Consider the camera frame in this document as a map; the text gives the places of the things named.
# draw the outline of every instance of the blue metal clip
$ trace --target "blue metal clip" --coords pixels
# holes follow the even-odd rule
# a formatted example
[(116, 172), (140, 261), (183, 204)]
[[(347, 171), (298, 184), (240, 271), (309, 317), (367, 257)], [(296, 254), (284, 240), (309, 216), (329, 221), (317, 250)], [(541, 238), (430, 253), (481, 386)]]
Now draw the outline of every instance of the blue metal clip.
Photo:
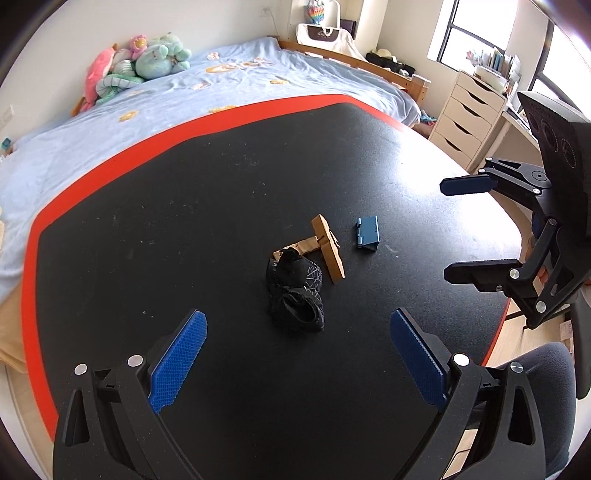
[(379, 244), (378, 217), (357, 219), (357, 248), (377, 250)]

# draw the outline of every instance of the drawer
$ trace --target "drawer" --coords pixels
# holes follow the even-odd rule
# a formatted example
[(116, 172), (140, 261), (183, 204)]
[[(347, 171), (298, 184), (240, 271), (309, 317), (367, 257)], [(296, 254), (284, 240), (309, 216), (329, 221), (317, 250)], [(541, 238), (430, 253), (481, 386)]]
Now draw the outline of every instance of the drawer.
[(435, 131), (443, 138), (447, 138), (470, 158), (476, 155), (476, 152), (482, 145), (482, 142), (474, 135), (465, 131), (460, 125), (445, 115), (442, 115), (437, 122)]
[(468, 157), (468, 155), (466, 155), (463, 151), (457, 148), (449, 140), (443, 138), (437, 132), (433, 132), (433, 135), (431, 136), (431, 143), (439, 147), (440, 150), (443, 150), (464, 170), (468, 168), (468, 165), (472, 161), (472, 159)]
[(496, 117), (499, 115), (499, 112), (490, 105), (487, 105), (484, 100), (480, 100), (476, 95), (468, 92), (468, 90), (459, 85), (456, 85), (453, 89), (452, 98), (455, 98), (462, 104), (466, 105), (470, 110), (478, 113), (478, 115), (490, 124), (494, 123)]
[(489, 122), (455, 98), (449, 99), (443, 115), (460, 124), (481, 142), (484, 141), (491, 129)]
[(457, 78), (457, 84), (477, 96), (487, 105), (490, 105), (497, 112), (499, 112), (505, 104), (505, 97), (497, 94), (491, 87), (479, 82), (472, 75), (461, 72)]

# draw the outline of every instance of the pink stuffed toy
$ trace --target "pink stuffed toy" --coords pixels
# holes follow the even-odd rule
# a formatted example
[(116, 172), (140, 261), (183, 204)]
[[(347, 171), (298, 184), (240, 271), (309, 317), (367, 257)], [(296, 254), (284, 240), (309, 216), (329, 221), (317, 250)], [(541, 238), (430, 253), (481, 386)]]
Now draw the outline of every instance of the pink stuffed toy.
[(139, 56), (148, 48), (148, 39), (145, 35), (136, 35), (129, 41), (129, 49), (131, 50), (131, 59), (137, 60)]
[(80, 108), (80, 112), (86, 112), (95, 104), (95, 101), (98, 97), (98, 94), (96, 93), (96, 84), (101, 78), (109, 73), (109, 69), (113, 63), (113, 56), (115, 55), (116, 48), (117, 45), (114, 45), (111, 48), (103, 50), (99, 53), (97, 58), (95, 58), (94, 62), (92, 62), (92, 65), (90, 65), (88, 73), (86, 74), (86, 82), (84, 85), (85, 101)]

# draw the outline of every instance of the light blue bedsheet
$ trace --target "light blue bedsheet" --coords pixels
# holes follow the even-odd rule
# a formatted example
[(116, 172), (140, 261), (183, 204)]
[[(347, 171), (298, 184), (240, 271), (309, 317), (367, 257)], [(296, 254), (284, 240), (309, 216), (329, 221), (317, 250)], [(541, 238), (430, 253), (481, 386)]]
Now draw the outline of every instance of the light blue bedsheet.
[(16, 144), (0, 165), (0, 303), (22, 276), (37, 213), (82, 175), (163, 130), (230, 105), (303, 95), (344, 93), (411, 125), (417, 104), (376, 75), (281, 50), (272, 38), (194, 55), (191, 68), (152, 80), (52, 129)]

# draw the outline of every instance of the blue gripper pad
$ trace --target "blue gripper pad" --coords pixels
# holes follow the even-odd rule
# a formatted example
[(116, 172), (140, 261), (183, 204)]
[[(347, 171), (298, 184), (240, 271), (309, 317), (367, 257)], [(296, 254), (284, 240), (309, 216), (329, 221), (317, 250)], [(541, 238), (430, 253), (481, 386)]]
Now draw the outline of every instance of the blue gripper pad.
[(423, 400), (443, 411), (447, 404), (446, 374), (401, 310), (390, 317), (390, 338)]
[(173, 404), (206, 337), (205, 315), (195, 312), (152, 372), (148, 401), (155, 413)]

